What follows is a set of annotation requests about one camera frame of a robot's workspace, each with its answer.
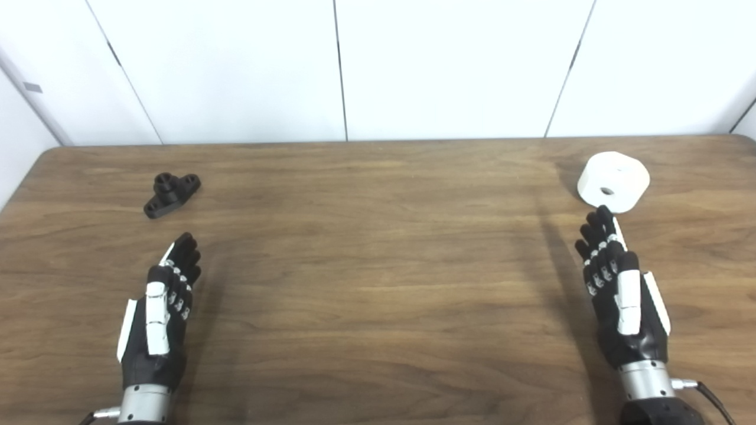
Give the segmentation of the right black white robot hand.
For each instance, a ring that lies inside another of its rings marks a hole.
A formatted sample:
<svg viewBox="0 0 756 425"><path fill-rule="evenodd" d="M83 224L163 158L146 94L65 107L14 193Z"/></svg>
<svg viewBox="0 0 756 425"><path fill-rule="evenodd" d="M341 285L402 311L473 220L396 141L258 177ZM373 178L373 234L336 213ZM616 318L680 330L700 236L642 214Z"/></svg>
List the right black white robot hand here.
<svg viewBox="0 0 756 425"><path fill-rule="evenodd" d="M669 360L672 322L652 272L643 272L606 205L588 213L575 250L598 321L599 348L610 366Z"/></svg>

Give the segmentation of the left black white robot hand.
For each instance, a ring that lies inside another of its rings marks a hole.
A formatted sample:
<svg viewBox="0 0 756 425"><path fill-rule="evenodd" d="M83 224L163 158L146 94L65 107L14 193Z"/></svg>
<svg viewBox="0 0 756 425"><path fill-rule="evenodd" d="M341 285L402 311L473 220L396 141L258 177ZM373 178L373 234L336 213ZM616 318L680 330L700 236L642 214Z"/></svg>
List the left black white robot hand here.
<svg viewBox="0 0 756 425"><path fill-rule="evenodd" d="M144 294L127 301L116 357L122 387L161 385L174 391L187 366L185 337L201 275L198 242L183 233L148 270Z"/></svg>

